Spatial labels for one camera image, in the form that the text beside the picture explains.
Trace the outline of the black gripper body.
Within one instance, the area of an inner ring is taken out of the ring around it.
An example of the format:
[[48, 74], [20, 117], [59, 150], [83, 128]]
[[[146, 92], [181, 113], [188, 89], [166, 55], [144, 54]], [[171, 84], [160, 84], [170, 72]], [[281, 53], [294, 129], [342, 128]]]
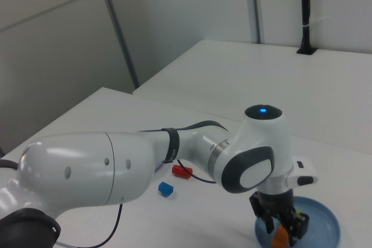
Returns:
[[256, 217], [265, 215], [276, 218], [279, 213], [294, 209], [294, 192], [292, 189], [280, 194], [266, 194], [256, 191], [249, 201]]

